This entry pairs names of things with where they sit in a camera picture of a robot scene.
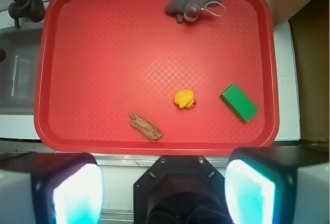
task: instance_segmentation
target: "textured tray surface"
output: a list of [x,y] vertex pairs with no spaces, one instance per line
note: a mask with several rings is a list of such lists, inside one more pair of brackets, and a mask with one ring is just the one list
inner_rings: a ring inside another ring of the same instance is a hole
[[[223,0],[224,17],[203,12],[194,23],[178,24],[164,13],[170,1],[70,0],[62,6],[51,34],[47,103],[47,128],[59,140],[110,147],[150,142],[129,125],[131,111],[164,132],[156,146],[186,142],[189,149],[260,136],[265,96],[256,10],[246,0]],[[249,123],[219,97],[233,83],[259,109]],[[174,104],[181,89],[194,91],[193,109]]]

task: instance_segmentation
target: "cyan light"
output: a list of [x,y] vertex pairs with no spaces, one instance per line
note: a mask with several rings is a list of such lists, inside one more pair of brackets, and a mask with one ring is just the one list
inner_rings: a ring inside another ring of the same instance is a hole
[[235,224],[272,223],[275,184],[240,159],[227,166],[225,195]]
[[86,164],[64,180],[53,193],[56,223],[98,223],[103,205],[100,167]]

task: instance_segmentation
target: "metal faucet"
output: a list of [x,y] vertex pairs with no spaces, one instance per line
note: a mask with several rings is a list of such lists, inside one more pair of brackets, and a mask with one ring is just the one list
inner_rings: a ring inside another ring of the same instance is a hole
[[28,17],[38,23],[45,17],[45,7],[42,0],[13,0],[9,5],[9,15],[15,20],[15,27],[20,28],[19,18]]

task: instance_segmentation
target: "sink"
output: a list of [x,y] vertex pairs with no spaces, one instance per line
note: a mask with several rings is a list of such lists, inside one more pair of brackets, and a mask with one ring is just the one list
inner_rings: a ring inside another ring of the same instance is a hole
[[0,115],[33,115],[42,23],[0,29]]

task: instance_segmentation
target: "keychain loop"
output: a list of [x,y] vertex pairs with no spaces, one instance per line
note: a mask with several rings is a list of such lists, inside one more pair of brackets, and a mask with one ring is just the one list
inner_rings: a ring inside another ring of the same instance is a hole
[[[216,3],[216,4],[219,4],[220,6],[222,6],[223,9],[225,10],[225,12],[224,12],[223,14],[216,14],[216,13],[210,11],[209,9],[206,9],[206,7],[207,7],[209,4],[212,4],[212,3]],[[226,9],[226,7],[225,7],[223,4],[221,4],[220,2],[217,2],[217,1],[211,1],[211,2],[207,3],[203,8],[201,8],[201,11],[207,11],[207,12],[211,13],[212,15],[216,16],[216,17],[222,17],[222,16],[225,16],[225,14],[226,14],[226,12],[227,12],[227,9]]]

